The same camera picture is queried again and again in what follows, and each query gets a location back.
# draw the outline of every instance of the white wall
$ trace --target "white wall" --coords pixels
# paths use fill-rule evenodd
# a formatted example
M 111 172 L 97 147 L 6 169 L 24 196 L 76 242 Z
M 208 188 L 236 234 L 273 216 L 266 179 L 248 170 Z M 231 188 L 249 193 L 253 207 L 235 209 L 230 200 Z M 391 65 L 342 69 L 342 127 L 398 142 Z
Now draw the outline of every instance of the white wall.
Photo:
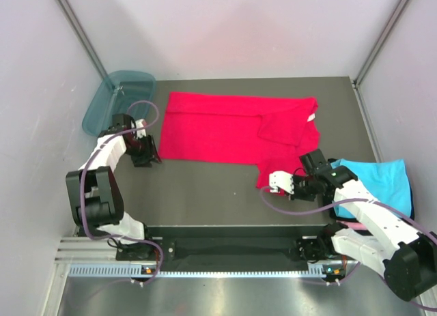
M 437 0 L 412 0 L 362 85 L 384 160 L 404 158 L 417 219 L 437 231 Z
M 103 64 L 158 79 L 351 76 L 397 0 L 70 0 Z
M 0 0 L 0 17 L 0 313 L 28 316 L 74 227 L 64 178 L 93 147 L 100 79 L 55 0 Z

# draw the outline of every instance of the dark gray work surface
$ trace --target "dark gray work surface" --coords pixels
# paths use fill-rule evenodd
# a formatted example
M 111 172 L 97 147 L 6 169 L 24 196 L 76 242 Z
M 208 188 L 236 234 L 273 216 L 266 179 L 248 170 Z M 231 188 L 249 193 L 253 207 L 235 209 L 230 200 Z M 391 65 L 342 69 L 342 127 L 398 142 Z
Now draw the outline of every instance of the dark gray work surface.
M 58 316 L 419 316 L 378 278 L 361 268 L 340 287 L 296 278 L 159 278 L 140 289 L 114 278 L 69 278 Z M 72 309 L 70 301 L 81 308 Z
M 365 125 L 348 77 L 261 78 L 160 81 L 155 103 L 161 112 L 149 129 L 160 141 L 171 91 L 205 94 L 303 98 L 319 102 L 315 122 L 327 158 L 374 161 Z M 153 111 L 147 117 L 151 121 Z M 151 169 L 135 169 L 124 156 L 115 171 L 126 211 L 147 225 L 321 225 L 327 213 L 307 217 L 278 214 L 266 207 L 255 189 L 256 166 L 164 160 Z M 278 207 L 309 210 L 316 203 L 271 197 Z

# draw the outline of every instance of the translucent blue tray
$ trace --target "translucent blue tray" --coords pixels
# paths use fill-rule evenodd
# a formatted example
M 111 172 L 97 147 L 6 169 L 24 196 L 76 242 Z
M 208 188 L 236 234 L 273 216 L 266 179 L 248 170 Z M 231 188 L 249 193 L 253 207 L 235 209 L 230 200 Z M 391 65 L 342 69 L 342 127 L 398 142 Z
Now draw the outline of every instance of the translucent blue tray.
M 85 133 L 98 137 L 111 125 L 112 115 L 126 113 L 140 100 L 152 101 L 156 79 L 145 72 L 119 70 L 112 72 L 100 84 L 82 121 Z M 134 119 L 145 118 L 148 104 L 138 104 L 129 112 Z

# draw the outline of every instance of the blue towel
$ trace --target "blue towel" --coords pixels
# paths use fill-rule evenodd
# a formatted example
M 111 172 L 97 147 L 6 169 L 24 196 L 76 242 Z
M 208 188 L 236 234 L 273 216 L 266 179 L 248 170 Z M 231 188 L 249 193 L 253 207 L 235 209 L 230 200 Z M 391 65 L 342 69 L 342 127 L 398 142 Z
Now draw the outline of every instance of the blue towel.
M 375 198 L 405 215 L 411 216 L 410 182 L 403 160 L 372 163 L 340 159 L 331 165 L 333 168 L 340 165 L 346 166 L 358 176 Z M 334 207 L 334 210 L 337 217 L 355 218 L 340 205 Z

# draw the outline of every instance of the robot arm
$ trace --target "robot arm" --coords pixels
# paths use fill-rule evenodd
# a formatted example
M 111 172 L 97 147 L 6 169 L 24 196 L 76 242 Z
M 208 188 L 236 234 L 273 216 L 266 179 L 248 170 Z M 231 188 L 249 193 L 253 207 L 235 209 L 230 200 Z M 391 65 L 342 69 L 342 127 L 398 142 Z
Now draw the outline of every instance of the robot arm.
M 153 136 L 147 135 L 145 130 L 138 130 L 115 137 L 105 144 L 109 137 L 118 132 L 144 126 L 145 122 L 142 119 L 134 121 L 129 115 L 118 114 L 113 116 L 113 125 L 100 134 L 94 150 L 100 152 L 90 164 L 85 176 L 85 213 L 90 227 L 122 237 L 138 240 L 147 238 L 145 225 L 124 211 L 124 202 L 113 172 L 125 153 L 130 155 L 135 167 L 150 167 L 151 162 L 161 163 Z M 85 164 L 78 171 L 71 171 L 66 176 L 72 216 L 78 226 L 82 225 L 80 178 Z M 135 244 L 123 239 L 120 242 Z
M 291 199 L 324 201 L 362 198 L 367 202 L 342 206 L 366 226 L 373 236 L 361 235 L 337 223 L 326 225 L 318 244 L 326 257 L 347 255 L 384 277 L 402 300 L 411 299 L 437 285 L 437 246 L 392 212 L 374 204 L 378 201 L 353 172 L 344 166 L 332 169 L 320 150 L 301 157 L 308 175 L 283 171 L 270 174 L 273 192 L 284 190 Z

